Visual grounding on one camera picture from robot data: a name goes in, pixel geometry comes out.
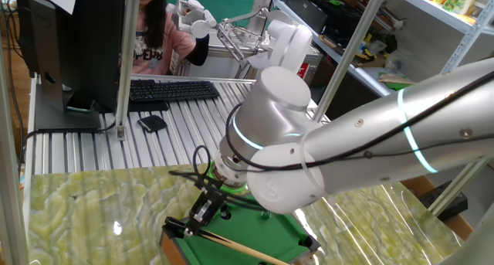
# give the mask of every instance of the computer monitor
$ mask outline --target computer monitor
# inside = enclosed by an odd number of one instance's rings
[[[125,0],[76,0],[72,15],[50,0],[17,3],[19,46],[29,72],[42,81],[35,128],[100,127],[84,104],[116,108]]]

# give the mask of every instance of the red sign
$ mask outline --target red sign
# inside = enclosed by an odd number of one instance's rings
[[[297,75],[299,75],[299,77],[301,77],[303,79],[306,76],[307,69],[309,69],[309,64],[308,63],[302,63],[302,66],[300,67]]]

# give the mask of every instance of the pink shirt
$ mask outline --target pink shirt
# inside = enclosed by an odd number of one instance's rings
[[[134,64],[132,73],[164,75],[170,69],[173,51],[184,59],[195,48],[195,42],[186,32],[177,30],[167,14],[164,26],[164,43],[159,49],[149,49],[144,41],[147,28],[144,26],[144,12],[139,11],[137,18],[136,42],[134,47]]]

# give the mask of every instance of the person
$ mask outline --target person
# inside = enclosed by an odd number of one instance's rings
[[[204,64],[209,35],[194,41],[178,31],[166,6],[166,0],[139,1],[132,73],[170,75],[173,51],[194,65]]]

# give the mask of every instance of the green marble pattern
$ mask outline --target green marble pattern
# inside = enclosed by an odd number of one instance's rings
[[[191,166],[33,175],[31,264],[168,264],[161,225],[199,195],[172,169]],[[311,264],[433,264],[462,243],[401,184],[321,199],[295,217],[322,245]]]

